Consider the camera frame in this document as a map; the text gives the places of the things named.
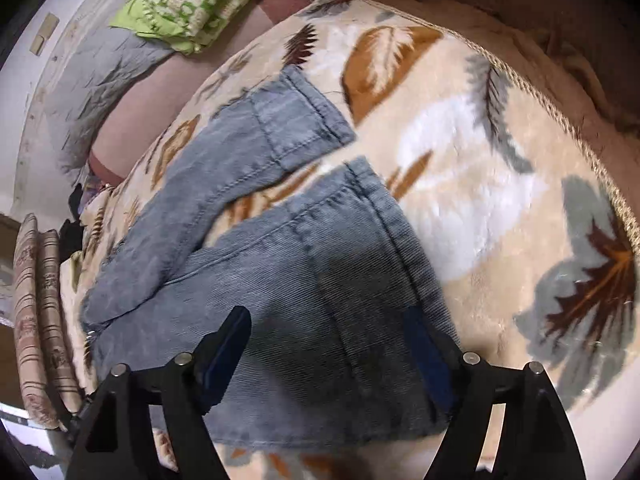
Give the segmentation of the pink bed sheet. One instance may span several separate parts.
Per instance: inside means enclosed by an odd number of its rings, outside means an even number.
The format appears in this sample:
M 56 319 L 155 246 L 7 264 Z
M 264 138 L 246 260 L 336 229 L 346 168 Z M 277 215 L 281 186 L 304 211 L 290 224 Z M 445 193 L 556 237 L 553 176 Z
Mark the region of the pink bed sheet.
M 102 182 L 118 185 L 174 122 L 201 84 L 251 41 L 310 0 L 252 0 L 203 52 L 175 53 L 128 89 L 96 133 L 88 163 Z

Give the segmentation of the striped beige cushion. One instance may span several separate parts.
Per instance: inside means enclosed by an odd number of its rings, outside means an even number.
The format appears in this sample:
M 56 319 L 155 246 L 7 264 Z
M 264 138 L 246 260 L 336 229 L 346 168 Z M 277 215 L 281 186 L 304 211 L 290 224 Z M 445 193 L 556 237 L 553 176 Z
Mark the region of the striped beige cushion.
M 13 324 L 18 379 L 31 420 L 58 429 L 58 416 L 46 393 L 48 383 L 40 344 L 37 301 L 38 223 L 26 214 L 18 230 L 13 257 Z
M 60 254 L 55 230 L 39 234 L 37 284 L 40 341 L 48 385 L 58 393 L 64 406 L 75 414 L 81 407 L 81 395 L 64 333 Z

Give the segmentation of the blue denim pants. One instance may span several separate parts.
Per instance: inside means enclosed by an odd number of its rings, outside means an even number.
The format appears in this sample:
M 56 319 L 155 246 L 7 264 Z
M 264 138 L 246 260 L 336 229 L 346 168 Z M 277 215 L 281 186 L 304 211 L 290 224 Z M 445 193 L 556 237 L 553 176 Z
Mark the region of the blue denim pants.
M 294 66 L 224 106 L 169 164 L 85 296 L 96 374 L 162 365 L 243 306 L 252 333 L 206 416 L 215 441 L 340 448 L 443 430 L 402 321 L 420 307 L 443 332 L 454 324 L 420 240 L 364 158 L 203 243 L 234 200 L 354 139 Z

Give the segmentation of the green patterned folded cloth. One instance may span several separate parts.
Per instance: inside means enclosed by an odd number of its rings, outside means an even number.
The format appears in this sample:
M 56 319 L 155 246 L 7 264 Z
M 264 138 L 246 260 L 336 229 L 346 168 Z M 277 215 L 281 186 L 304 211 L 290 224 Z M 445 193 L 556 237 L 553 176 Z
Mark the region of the green patterned folded cloth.
M 110 25 L 190 55 L 208 48 L 250 0 L 128 0 Z

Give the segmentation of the grey quilted pillow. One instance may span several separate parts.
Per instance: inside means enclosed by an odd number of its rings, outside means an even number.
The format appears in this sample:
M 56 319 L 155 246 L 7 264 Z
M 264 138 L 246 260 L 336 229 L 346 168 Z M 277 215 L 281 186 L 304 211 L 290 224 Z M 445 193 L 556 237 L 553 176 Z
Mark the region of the grey quilted pillow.
M 96 133 L 126 91 L 173 54 L 163 41 L 124 28 L 101 26 L 85 36 L 44 104 L 56 164 L 67 180 L 78 179 Z

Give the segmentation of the cream leaf-print blanket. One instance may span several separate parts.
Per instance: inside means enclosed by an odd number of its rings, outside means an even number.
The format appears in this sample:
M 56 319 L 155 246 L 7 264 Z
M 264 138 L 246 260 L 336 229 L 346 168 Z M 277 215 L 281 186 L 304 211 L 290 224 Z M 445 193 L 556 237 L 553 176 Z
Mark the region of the cream leaf-print blanket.
M 588 477 L 612 477 L 638 429 L 638 145 L 534 38 L 450 1 L 315 1 L 228 58 L 125 180 L 90 200 L 84 249 L 61 270 L 81 388 L 96 372 L 79 307 L 102 261 L 216 110 L 288 63 L 356 141 L 237 200 L 206 243 L 366 156 L 419 235 L 465 348 L 543 362 Z

